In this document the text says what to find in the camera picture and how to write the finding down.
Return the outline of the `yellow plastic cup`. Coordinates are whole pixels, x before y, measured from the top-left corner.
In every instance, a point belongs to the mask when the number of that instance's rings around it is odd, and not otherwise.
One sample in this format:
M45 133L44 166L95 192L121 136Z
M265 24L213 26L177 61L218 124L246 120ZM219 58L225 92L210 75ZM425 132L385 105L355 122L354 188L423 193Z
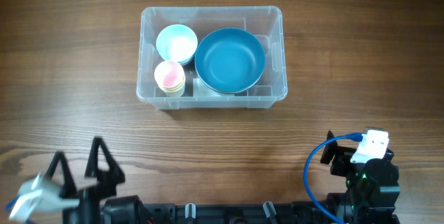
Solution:
M185 84L182 83L178 86L175 87L164 87L164 86L160 86L160 89L165 93L165 94L177 94L177 93L183 93L185 91Z

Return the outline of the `pink plastic cup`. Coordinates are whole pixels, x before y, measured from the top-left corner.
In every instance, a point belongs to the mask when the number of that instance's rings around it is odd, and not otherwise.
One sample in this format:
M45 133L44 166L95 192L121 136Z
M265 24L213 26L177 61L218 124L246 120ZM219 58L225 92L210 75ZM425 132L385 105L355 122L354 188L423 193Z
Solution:
M156 66L154 78L160 87L173 89L183 82L185 79L185 72L182 65L178 62L164 61Z

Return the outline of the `dark blue plate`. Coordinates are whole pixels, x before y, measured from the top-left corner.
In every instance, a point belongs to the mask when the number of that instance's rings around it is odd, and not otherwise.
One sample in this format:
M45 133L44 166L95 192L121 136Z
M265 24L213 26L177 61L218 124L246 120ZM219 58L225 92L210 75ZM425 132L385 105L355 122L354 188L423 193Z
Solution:
M206 36L194 58L198 77L214 89L239 91L264 73L266 55L260 41L240 28L222 28Z

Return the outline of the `light blue bowl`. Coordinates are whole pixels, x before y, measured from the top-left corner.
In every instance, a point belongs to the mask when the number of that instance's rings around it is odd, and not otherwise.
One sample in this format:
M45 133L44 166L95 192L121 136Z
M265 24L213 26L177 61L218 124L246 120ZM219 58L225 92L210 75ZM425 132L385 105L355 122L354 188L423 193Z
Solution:
M198 38L188 26L173 24L160 31L156 39L157 52L165 61L180 62L192 57Z

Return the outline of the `pale green plastic cup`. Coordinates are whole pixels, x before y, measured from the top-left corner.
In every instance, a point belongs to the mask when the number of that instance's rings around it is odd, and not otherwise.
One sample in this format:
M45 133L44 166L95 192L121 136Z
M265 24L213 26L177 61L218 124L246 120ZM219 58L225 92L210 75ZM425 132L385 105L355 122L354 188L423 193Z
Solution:
M185 88L182 87L174 92L172 91L164 91L167 97L181 97L185 92Z

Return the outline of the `mint green bowl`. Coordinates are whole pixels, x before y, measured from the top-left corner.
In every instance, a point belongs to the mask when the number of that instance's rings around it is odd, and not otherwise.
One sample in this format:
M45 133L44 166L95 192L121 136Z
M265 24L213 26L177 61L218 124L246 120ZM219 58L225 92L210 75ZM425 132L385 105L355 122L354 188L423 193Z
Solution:
M180 65L185 66L187 64L189 64L192 60L194 59L194 55L186 60L180 61L178 62Z

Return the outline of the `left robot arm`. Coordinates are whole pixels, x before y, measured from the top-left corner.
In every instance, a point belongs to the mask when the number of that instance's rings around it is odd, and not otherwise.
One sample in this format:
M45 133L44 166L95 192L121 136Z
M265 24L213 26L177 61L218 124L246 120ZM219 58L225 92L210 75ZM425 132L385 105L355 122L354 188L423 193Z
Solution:
M73 200L74 206L62 208L63 223L85 224L154 224L152 213L138 196L116 198L117 185L126 181L125 174L101 137L95 137L85 169L86 178L95 178L93 186L77 189L65 154L55 153L45 176L52 178L62 166L64 183L59 198Z

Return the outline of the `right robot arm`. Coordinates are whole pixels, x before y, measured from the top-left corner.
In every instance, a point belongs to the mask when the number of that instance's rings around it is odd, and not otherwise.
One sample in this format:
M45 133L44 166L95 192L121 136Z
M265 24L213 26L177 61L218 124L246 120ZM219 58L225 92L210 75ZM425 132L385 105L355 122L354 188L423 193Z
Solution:
M395 203L400 195L399 168L387 148L389 135L367 129L357 148L327 144L320 163L332 175L345 178L344 193L329 193L321 205L343 223L396 224Z

